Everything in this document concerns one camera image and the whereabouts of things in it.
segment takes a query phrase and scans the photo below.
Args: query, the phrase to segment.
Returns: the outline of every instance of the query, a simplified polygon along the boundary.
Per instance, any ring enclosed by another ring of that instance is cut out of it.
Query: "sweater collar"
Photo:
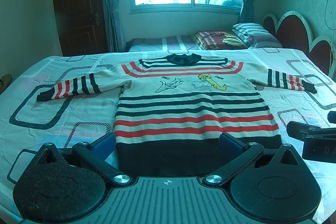
[[[197,55],[197,54],[191,54],[191,55],[171,54],[171,55],[166,56],[166,58],[170,63],[181,65],[181,66],[188,66],[188,65],[196,64],[198,61],[201,60],[202,56]]]

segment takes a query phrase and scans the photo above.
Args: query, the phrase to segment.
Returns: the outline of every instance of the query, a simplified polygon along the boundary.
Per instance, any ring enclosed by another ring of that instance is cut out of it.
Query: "slipper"
[[[5,89],[9,86],[12,82],[13,77],[12,75],[5,75],[0,79],[0,94],[5,91]]]

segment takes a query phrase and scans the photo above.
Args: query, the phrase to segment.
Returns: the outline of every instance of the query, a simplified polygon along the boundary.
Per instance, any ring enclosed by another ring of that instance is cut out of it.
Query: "cartoon cat embroidery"
[[[173,81],[166,83],[165,81],[160,81],[162,83],[161,87],[159,87],[155,92],[160,93],[165,90],[175,89],[178,85],[182,85],[183,81],[179,78],[175,78]]]

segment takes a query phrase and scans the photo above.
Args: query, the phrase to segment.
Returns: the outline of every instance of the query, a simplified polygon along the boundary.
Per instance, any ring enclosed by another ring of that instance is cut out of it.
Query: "bedsheet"
[[[202,50],[190,35],[163,38],[135,38],[128,52]]]
[[[18,153],[24,148],[37,151],[45,142],[53,142],[57,147],[72,147],[79,141],[91,142],[109,132],[121,89],[117,88],[99,95],[74,96],[42,103],[36,102],[38,93],[49,89],[60,80],[72,79],[140,58],[164,57],[173,52],[256,62],[314,83],[317,94],[256,85],[256,89],[278,122],[283,143],[293,144],[300,154],[303,142],[288,137],[286,124],[289,121],[305,122],[322,128],[333,127],[327,120],[327,114],[330,110],[336,110],[336,83],[298,50],[280,48],[240,51],[170,50],[70,58],[48,57],[29,68],[0,95],[0,218],[9,224],[21,221],[12,199],[14,185],[6,178]],[[13,168],[12,179],[18,180],[32,157],[33,155],[29,153],[23,153],[19,157]],[[118,167],[116,152],[106,161]],[[314,215],[314,220],[322,223],[336,210],[336,164],[310,160],[305,162],[322,191],[322,200]]]

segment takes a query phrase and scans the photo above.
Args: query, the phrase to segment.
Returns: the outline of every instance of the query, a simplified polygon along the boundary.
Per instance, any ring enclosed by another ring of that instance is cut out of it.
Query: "ribbed gray plate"
[[[24,224],[33,223],[25,220]],[[142,178],[116,188],[106,202],[76,224],[257,224],[237,211],[219,188],[197,178]],[[301,224],[312,224],[306,220]]]

